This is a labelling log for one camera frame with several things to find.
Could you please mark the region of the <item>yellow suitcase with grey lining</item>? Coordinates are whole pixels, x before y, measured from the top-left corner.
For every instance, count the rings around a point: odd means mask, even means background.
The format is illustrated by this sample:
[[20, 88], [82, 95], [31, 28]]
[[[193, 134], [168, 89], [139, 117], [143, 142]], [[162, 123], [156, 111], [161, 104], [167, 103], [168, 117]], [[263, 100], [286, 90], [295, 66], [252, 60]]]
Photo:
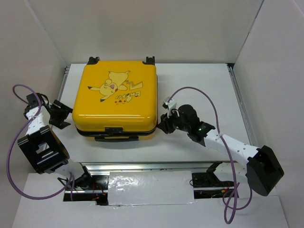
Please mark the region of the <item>yellow suitcase with grey lining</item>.
[[101, 60], [90, 57], [77, 91], [76, 130], [97, 142], [148, 140], [158, 123], [155, 57]]

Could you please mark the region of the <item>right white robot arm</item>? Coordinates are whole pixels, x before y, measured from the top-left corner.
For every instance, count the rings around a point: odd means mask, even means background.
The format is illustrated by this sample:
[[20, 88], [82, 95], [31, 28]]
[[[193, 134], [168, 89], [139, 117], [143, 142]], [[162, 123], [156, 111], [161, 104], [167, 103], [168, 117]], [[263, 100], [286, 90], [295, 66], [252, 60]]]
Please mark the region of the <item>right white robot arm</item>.
[[161, 115], [159, 129], [165, 134], [176, 130], [184, 131], [195, 143], [230, 154], [232, 160], [243, 167], [236, 175], [247, 182], [257, 194], [267, 196], [284, 176], [285, 173], [270, 147], [258, 148], [219, 133], [215, 126], [201, 121], [189, 104], [177, 108], [175, 102], [164, 102], [162, 106], [167, 112]]

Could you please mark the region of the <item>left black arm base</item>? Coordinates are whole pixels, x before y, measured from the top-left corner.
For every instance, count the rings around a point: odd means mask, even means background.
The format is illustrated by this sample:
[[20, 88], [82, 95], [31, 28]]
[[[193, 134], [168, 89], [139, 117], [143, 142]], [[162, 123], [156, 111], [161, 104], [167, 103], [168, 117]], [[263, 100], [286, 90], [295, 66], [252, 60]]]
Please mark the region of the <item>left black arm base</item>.
[[70, 186], [65, 190], [64, 202], [91, 201], [96, 205], [108, 206], [109, 175], [93, 175], [88, 182], [78, 181], [73, 190]]

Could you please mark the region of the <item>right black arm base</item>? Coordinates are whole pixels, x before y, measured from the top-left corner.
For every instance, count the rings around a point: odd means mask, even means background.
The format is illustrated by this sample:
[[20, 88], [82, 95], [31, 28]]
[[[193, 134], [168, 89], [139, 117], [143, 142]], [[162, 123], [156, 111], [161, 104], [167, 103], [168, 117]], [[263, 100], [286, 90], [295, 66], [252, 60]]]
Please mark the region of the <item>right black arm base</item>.
[[233, 190], [234, 183], [230, 179], [219, 180], [215, 171], [223, 162], [214, 162], [205, 172], [192, 173], [189, 184], [194, 188], [194, 199], [221, 198], [229, 190]]

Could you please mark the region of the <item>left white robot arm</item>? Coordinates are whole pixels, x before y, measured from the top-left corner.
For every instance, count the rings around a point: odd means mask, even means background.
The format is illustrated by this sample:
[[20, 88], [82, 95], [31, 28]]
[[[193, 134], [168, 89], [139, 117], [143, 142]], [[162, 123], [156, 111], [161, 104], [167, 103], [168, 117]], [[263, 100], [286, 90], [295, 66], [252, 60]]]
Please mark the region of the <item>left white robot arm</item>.
[[33, 119], [24, 137], [18, 139], [18, 146], [27, 160], [39, 173], [56, 173], [66, 178], [73, 174], [75, 189], [88, 190], [94, 186], [94, 178], [87, 168], [70, 159], [67, 149], [52, 130], [62, 130], [71, 124], [65, 120], [73, 109], [58, 100], [50, 103], [44, 94], [27, 96], [26, 119]]

